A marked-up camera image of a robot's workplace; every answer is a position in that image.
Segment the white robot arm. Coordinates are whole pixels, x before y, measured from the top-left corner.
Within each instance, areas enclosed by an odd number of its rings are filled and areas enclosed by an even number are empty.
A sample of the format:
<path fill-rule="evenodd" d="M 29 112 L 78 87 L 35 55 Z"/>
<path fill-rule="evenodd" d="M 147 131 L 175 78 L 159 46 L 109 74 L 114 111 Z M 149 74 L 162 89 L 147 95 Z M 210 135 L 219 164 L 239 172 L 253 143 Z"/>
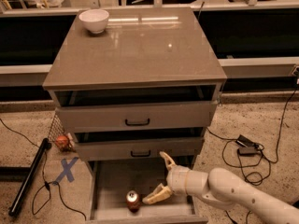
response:
<path fill-rule="evenodd" d="M 254 188 L 226 169 L 214 168 L 209 173 L 194 171 L 176 165 L 163 151 L 160 156 L 168 171 L 166 185 L 159 184 L 144 197 L 145 204 L 161 202 L 172 195 L 192 196 L 222 210 L 242 205 L 266 224 L 299 224 L 297 208 Z"/>

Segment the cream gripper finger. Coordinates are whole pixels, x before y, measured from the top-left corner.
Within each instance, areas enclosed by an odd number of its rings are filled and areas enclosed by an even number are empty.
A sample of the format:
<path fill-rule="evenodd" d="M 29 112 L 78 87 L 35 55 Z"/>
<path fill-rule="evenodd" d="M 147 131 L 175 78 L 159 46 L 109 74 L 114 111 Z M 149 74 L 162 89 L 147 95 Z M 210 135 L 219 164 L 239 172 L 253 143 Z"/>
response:
<path fill-rule="evenodd" d="M 144 204 L 154 204 L 168 199 L 173 194 L 173 191 L 163 184 L 159 184 L 156 189 L 148 196 L 142 199 Z"/>
<path fill-rule="evenodd" d="M 176 166 L 175 161 L 166 152 L 160 151 L 159 154 L 164 159 L 165 167 L 168 171 Z"/>

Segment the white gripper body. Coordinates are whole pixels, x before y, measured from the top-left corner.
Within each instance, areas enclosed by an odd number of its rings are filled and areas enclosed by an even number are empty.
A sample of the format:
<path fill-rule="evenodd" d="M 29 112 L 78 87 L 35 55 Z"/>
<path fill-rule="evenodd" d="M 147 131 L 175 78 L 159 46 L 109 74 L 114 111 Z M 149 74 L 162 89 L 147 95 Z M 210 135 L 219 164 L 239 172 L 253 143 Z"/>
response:
<path fill-rule="evenodd" d="M 186 182 L 189 168 L 183 166 L 174 166 L 167 175 L 167 186 L 175 195 L 187 195 Z"/>

